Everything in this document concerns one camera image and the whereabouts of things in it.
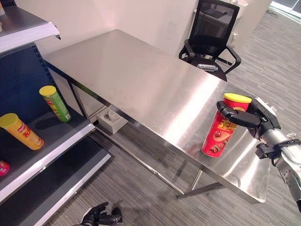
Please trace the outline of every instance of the floor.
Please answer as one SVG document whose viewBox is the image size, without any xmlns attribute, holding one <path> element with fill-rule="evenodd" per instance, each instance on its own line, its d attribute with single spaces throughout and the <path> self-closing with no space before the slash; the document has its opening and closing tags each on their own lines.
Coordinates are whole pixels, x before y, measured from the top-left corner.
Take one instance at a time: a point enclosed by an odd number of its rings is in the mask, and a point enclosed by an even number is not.
<svg viewBox="0 0 301 226">
<path fill-rule="evenodd" d="M 284 131 L 301 128 L 301 26 L 285 16 L 265 14 L 242 53 L 243 62 L 229 82 L 276 106 Z M 197 169 L 126 125 L 115 136 L 151 166 L 187 189 Z M 276 168 L 267 201 L 251 205 L 227 189 L 176 200 L 174 191 L 132 158 L 99 136 L 115 156 L 97 172 L 46 226 L 71 226 L 92 206 L 109 201 L 122 208 L 126 226 L 298 226 L 301 214 Z M 214 182 L 202 175 L 198 186 Z"/>
</svg>

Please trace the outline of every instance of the small red can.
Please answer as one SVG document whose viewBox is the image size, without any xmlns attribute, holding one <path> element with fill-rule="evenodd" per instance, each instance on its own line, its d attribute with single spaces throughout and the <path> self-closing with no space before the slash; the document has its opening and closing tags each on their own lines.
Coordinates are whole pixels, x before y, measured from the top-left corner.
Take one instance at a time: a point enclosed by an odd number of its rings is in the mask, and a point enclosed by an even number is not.
<svg viewBox="0 0 301 226">
<path fill-rule="evenodd" d="M 234 93 L 225 93 L 223 101 L 236 110 L 246 111 L 252 99 Z M 220 157 L 236 126 L 236 124 L 224 119 L 217 111 L 203 144 L 203 152 L 211 157 Z"/>
<path fill-rule="evenodd" d="M 0 177 L 7 174 L 9 171 L 9 168 L 10 168 L 10 166 L 7 162 L 0 160 Z"/>
</svg>

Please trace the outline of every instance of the white box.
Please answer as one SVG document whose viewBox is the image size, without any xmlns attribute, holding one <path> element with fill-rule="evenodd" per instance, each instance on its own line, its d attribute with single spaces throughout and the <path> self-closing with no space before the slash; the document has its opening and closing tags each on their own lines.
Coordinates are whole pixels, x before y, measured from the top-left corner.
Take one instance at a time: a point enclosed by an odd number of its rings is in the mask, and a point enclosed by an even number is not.
<svg viewBox="0 0 301 226">
<path fill-rule="evenodd" d="M 99 124 L 112 134 L 116 133 L 127 123 L 127 120 L 109 108 L 103 109 L 96 117 Z"/>
</svg>

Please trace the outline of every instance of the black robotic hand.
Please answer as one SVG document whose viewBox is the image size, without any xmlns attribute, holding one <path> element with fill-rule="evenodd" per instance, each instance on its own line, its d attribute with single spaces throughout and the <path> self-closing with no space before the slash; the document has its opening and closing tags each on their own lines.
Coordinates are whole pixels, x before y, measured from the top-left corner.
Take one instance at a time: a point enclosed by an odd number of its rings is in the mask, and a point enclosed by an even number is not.
<svg viewBox="0 0 301 226">
<path fill-rule="evenodd" d="M 81 226 L 98 226 L 98 225 L 116 225 L 122 224 L 122 215 L 120 208 L 116 207 L 112 211 L 112 215 L 106 212 L 109 203 L 104 202 L 93 207 L 83 218 Z"/>
<path fill-rule="evenodd" d="M 105 211 L 108 202 L 104 202 L 96 207 L 93 207 L 83 218 L 81 224 L 87 226 L 98 226 L 99 217 L 102 214 L 107 214 Z"/>
</svg>

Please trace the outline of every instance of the mesh backrest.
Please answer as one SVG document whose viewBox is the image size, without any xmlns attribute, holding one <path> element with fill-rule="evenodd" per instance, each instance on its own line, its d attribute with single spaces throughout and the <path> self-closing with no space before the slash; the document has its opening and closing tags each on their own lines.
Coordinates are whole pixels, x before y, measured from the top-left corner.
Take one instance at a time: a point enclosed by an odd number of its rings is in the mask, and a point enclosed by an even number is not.
<svg viewBox="0 0 301 226">
<path fill-rule="evenodd" d="M 195 53 L 217 57 L 225 49 L 239 7 L 218 0 L 200 0 L 189 43 Z"/>
</svg>

